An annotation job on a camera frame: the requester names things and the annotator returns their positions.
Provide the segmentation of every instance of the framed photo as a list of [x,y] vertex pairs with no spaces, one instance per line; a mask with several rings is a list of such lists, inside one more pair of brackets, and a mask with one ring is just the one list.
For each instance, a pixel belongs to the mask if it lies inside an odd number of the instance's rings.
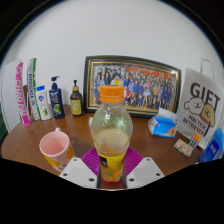
[[124,86],[124,107],[133,117],[150,118],[159,108],[176,113],[181,70],[159,62],[124,56],[86,57],[83,102],[85,112],[95,112],[100,86]]

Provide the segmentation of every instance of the pink cup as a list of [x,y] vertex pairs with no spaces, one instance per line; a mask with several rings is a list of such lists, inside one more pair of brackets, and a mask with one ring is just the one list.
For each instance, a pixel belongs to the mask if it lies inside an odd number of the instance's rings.
[[69,137],[60,128],[46,134],[41,139],[39,147],[45,159],[58,172],[62,172],[70,160],[75,157]]

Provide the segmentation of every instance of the white bottle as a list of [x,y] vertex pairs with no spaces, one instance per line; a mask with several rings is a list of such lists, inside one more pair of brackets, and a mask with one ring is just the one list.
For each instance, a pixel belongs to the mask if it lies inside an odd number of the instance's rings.
[[49,105],[47,103],[47,91],[45,86],[37,87],[36,92],[37,102],[40,110],[40,116],[42,120],[48,120],[52,118]]

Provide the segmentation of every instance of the photo of people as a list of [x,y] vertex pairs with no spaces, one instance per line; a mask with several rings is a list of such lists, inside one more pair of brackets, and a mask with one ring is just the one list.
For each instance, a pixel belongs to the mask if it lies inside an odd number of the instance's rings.
[[95,64],[91,74],[92,106],[100,106],[100,86],[124,86],[124,107],[128,110],[170,111],[176,106],[177,72],[156,66],[125,63]]

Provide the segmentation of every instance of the pump dispenser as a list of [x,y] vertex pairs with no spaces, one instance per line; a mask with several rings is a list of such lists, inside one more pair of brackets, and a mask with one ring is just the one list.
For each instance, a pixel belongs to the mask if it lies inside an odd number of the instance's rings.
[[79,92],[79,87],[76,85],[77,80],[74,80],[75,85],[72,87],[73,93],[70,96],[71,111],[74,116],[83,114],[82,109],[82,94]]
[[53,84],[51,86],[52,89],[49,91],[52,111],[55,118],[63,118],[65,116],[63,103],[62,103],[61,89],[58,88],[58,85],[55,82],[57,78],[59,77],[60,76],[54,76],[51,78],[51,81],[53,81]]

